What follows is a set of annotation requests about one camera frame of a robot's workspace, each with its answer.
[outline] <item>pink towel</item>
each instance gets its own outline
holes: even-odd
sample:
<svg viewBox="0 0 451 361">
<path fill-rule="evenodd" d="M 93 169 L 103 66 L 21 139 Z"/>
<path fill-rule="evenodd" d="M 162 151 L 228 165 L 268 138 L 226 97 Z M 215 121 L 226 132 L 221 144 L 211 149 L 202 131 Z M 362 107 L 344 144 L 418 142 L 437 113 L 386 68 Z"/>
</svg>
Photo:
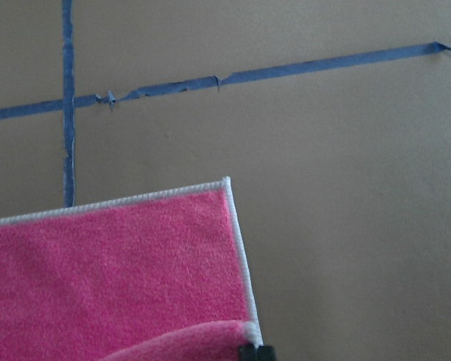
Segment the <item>pink towel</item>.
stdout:
<svg viewBox="0 0 451 361">
<path fill-rule="evenodd" d="M 0 360 L 229 361 L 248 341 L 261 343 L 228 178 L 0 220 Z"/>
</svg>

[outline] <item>blue painter's tape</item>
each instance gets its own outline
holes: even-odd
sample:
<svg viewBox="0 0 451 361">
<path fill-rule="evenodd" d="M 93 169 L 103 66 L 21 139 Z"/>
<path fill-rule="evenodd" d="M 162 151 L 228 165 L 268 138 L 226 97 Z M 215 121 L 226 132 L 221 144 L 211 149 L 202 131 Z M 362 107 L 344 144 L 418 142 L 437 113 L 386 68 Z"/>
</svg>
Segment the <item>blue painter's tape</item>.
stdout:
<svg viewBox="0 0 451 361">
<path fill-rule="evenodd" d="M 390 60 L 410 58 L 413 56 L 423 56 L 434 53 L 440 53 L 441 51 L 444 50 L 451 51 L 451 47 L 448 47 L 441 43 L 434 42 L 413 45 L 410 47 L 398 47 L 395 49 L 373 51 L 370 53 L 339 56 L 337 58 L 314 60 L 312 62 L 300 62 L 296 64 L 274 66 L 270 68 L 256 69 L 250 71 L 239 71 L 237 73 L 231 74 L 231 76 L 222 80 L 219 79 L 217 76 L 212 75 L 210 77 L 200 77 L 198 79 L 185 80 L 177 83 L 164 83 L 151 86 L 143 86 L 135 90 L 132 90 L 130 93 L 128 93 L 121 99 L 115 99 L 112 92 L 109 92 L 108 95 L 105 96 L 104 98 L 102 98 L 97 94 L 90 96 L 81 96 L 74 99 L 74 106 L 76 108 L 83 108 L 89 107 L 96 103 L 103 103 L 109 104 L 111 107 L 113 107 L 113 104 L 115 102 L 139 99 L 141 96 L 163 96 L 166 94 L 175 94 L 185 91 L 207 89 L 211 87 L 217 87 L 219 89 L 221 86 L 224 85 L 247 83 L 250 81 L 271 79 L 274 77 L 285 77 L 295 74 L 304 74 L 312 71 L 323 71 L 333 68 L 345 68 L 355 65 L 372 64 L 375 62 L 386 62 Z M 57 111 L 61 108 L 62 101 L 60 100 L 36 103 L 31 105 L 20 105 L 12 108 L 0 109 L 0 119 L 5 119 L 9 117 L 21 117 L 23 115 L 44 113 L 48 111 Z"/>
<path fill-rule="evenodd" d="M 0 109 L 0 119 L 24 117 L 26 115 L 47 113 L 49 111 L 61 111 L 62 109 L 63 101 L 61 99 L 27 105 L 17 105 L 16 107 Z"/>
<path fill-rule="evenodd" d="M 271 79 L 273 77 L 285 77 L 289 75 L 310 73 L 312 71 L 323 71 L 333 68 L 346 68 L 356 65 L 372 64 L 375 62 L 386 62 L 390 60 L 410 58 L 412 56 L 439 53 L 442 50 L 450 50 L 451 47 L 440 43 L 429 43 L 413 45 L 411 47 L 398 47 L 389 50 L 379 50 L 370 53 L 361 53 L 337 58 L 315 60 L 312 62 L 300 62 L 290 65 L 274 66 L 250 71 L 239 71 L 223 79 L 221 85 L 247 83 L 250 81 Z"/>
<path fill-rule="evenodd" d="M 63 161 L 63 198 L 64 207 L 74 205 L 75 176 L 75 119 L 74 119 L 74 44 L 72 26 L 72 0 L 62 0 L 63 26 L 63 136 L 65 158 Z"/>
</svg>

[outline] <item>folded towel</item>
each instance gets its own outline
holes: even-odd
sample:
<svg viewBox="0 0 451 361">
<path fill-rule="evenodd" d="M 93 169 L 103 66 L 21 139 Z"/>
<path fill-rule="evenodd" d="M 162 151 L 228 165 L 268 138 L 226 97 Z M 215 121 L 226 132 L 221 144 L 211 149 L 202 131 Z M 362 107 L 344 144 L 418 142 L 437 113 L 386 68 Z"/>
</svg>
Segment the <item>folded towel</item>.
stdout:
<svg viewBox="0 0 451 361">
<path fill-rule="evenodd" d="M 228 178 L 0 220 L 0 360 L 226 361 L 247 342 L 262 343 Z"/>
</svg>

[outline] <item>black object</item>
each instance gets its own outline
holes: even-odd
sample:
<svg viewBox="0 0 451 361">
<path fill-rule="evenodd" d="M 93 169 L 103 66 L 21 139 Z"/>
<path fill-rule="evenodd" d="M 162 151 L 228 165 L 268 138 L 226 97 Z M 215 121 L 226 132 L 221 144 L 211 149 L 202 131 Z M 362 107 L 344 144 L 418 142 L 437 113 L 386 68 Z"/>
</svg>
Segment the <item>black object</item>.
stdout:
<svg viewBox="0 0 451 361">
<path fill-rule="evenodd" d="M 259 346 L 246 344 L 239 347 L 239 361 L 277 361 L 276 353 L 272 346 Z"/>
<path fill-rule="evenodd" d="M 257 349 L 257 359 L 259 361 L 277 361 L 276 352 L 272 346 L 259 346 Z"/>
<path fill-rule="evenodd" d="M 239 361 L 258 361 L 256 346 L 246 344 L 239 347 Z"/>
</svg>

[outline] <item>white stitched border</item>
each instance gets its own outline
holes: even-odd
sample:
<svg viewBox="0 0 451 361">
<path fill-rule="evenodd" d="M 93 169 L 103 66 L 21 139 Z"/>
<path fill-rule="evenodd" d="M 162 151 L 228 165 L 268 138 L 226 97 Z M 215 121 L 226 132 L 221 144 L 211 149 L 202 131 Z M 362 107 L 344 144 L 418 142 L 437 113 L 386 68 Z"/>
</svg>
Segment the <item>white stitched border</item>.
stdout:
<svg viewBox="0 0 451 361">
<path fill-rule="evenodd" d="M 249 328 L 247 333 L 248 337 L 251 337 L 253 339 L 251 340 L 251 342 L 254 343 L 255 346 L 260 346 L 263 344 L 261 327 L 259 325 L 259 317 L 257 316 L 256 300 L 254 299 L 253 286 L 250 281 L 249 266 L 247 265 L 246 251 L 244 249 L 244 241 L 242 240 L 241 229 L 239 228 L 238 214 L 237 211 L 235 210 L 234 197 L 232 195 L 231 178 L 225 177 L 222 181 L 225 183 L 224 189 L 225 194 L 227 196 L 227 202 L 229 204 L 229 213 L 231 214 L 235 244 L 237 246 L 239 253 L 239 263 L 241 264 L 241 271 L 244 280 L 247 305 L 249 308 L 249 316 L 250 319 L 254 322 L 256 328 L 255 332 L 253 329 Z"/>
<path fill-rule="evenodd" d="M 43 211 L 37 213 L 23 214 L 20 216 L 12 216 L 6 218 L 0 218 L 0 226 L 10 225 L 14 223 L 27 222 L 30 220 L 41 220 L 48 217 L 67 216 L 70 214 L 80 214 L 87 211 L 95 211 L 101 208 L 117 207 L 121 205 L 129 205 L 136 202 L 151 201 L 156 199 L 163 199 L 172 196 L 181 196 L 190 193 L 199 193 L 207 190 L 216 190 L 224 187 L 225 179 L 217 182 L 197 184 L 195 186 L 188 186 L 182 188 L 176 188 L 173 190 L 161 190 L 154 193 L 145 193 L 138 196 L 130 196 L 119 199 L 112 199 L 110 201 L 91 203 L 88 205 L 78 205 L 70 208 L 59 208 L 51 211 Z"/>
</svg>

